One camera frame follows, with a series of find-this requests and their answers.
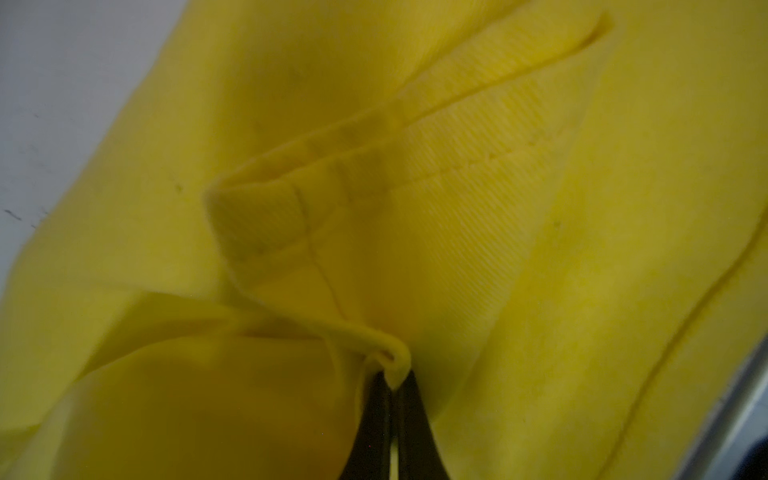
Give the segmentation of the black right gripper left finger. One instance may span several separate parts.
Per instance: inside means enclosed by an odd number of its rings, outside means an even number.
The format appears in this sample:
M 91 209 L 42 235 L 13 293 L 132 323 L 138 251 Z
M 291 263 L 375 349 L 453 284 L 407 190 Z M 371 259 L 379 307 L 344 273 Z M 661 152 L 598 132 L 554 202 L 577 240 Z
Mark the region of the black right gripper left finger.
M 377 373 L 340 480 L 388 480 L 391 469 L 392 390 Z

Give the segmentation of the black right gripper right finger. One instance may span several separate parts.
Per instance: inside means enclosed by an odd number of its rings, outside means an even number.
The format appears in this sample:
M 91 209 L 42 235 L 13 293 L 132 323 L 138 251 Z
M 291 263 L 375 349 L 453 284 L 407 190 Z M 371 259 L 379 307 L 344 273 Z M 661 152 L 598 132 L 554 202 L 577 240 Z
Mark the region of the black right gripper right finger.
M 395 392 L 395 433 L 399 479 L 449 480 L 413 371 Z

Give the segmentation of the yellow trousers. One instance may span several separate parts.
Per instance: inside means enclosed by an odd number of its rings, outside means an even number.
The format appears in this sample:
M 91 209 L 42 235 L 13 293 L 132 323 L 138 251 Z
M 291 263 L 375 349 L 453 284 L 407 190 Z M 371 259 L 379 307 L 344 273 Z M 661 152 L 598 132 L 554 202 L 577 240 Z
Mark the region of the yellow trousers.
M 5 479 L 667 479 L 767 331 L 763 1 L 192 1 L 1 301 Z

